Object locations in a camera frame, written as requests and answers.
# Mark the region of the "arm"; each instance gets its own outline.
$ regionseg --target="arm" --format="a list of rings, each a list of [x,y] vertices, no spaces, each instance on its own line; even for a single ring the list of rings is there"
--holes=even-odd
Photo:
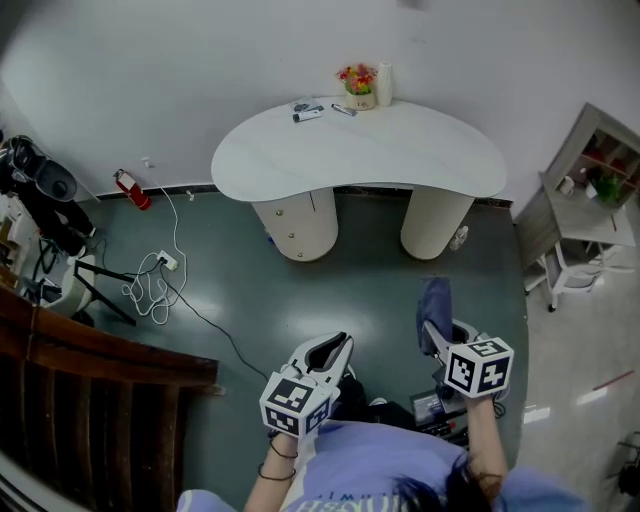
[[[465,398],[469,419],[469,459],[471,474],[478,479],[488,499],[500,493],[509,469],[502,450],[491,397]]]
[[[273,439],[273,446],[282,455],[295,457],[298,440],[285,434],[278,434]],[[286,478],[286,480],[268,480],[258,475],[249,500],[244,507],[245,512],[277,512],[280,510],[293,481],[293,478],[287,477],[293,475],[294,463],[295,458],[281,457],[273,448],[269,447],[261,473],[270,478]]]

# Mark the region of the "blue cloth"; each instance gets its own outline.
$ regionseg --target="blue cloth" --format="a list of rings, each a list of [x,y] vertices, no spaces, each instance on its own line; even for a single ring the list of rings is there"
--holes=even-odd
[[[428,277],[423,280],[422,295],[416,311],[418,344],[423,354],[428,353],[428,345],[423,338],[422,326],[429,320],[447,341],[453,339],[453,312],[451,305],[451,284],[448,277]]]
[[[444,495],[445,480],[464,451],[442,439],[372,423],[328,422],[298,448],[298,476],[282,510],[395,510],[394,479],[408,476]],[[511,511],[584,511],[584,502],[527,469],[509,473],[501,496]],[[215,494],[188,491],[180,512],[230,512]]]

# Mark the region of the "white bottle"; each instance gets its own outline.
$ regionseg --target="white bottle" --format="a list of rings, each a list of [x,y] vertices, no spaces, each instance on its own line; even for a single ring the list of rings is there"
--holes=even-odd
[[[393,99],[393,83],[391,76],[391,64],[388,62],[380,63],[378,69],[378,78],[376,79],[376,97],[378,105],[388,107]]]
[[[451,249],[452,251],[457,251],[458,249],[460,249],[464,241],[467,239],[468,233],[469,228],[467,226],[458,228],[456,234],[453,235],[453,238],[451,238],[451,242],[449,242],[449,249]]]

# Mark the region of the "small box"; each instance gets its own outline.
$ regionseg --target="small box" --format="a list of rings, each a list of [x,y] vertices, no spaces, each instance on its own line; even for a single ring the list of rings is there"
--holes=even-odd
[[[500,338],[454,345],[444,382],[470,398],[496,393],[509,385],[513,356]]]

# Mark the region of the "baseboard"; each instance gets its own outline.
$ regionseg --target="baseboard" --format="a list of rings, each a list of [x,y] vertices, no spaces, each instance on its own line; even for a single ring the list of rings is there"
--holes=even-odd
[[[220,192],[218,187],[214,184],[210,185],[181,185],[177,187],[165,187],[164,189],[169,195],[180,194],[205,194],[211,192]],[[387,187],[335,187],[333,189],[336,194],[351,195],[351,196],[369,196],[369,197],[399,197],[409,198],[411,197],[411,190],[406,188],[387,188]],[[150,197],[163,195],[160,188],[147,188],[144,190],[145,194]],[[97,196],[101,201],[108,199],[122,199],[127,197],[124,192],[113,192],[110,194],[101,194]],[[493,208],[511,208],[513,201],[507,199],[495,199],[492,197],[480,197],[474,200],[473,204],[482,206],[491,206]]]

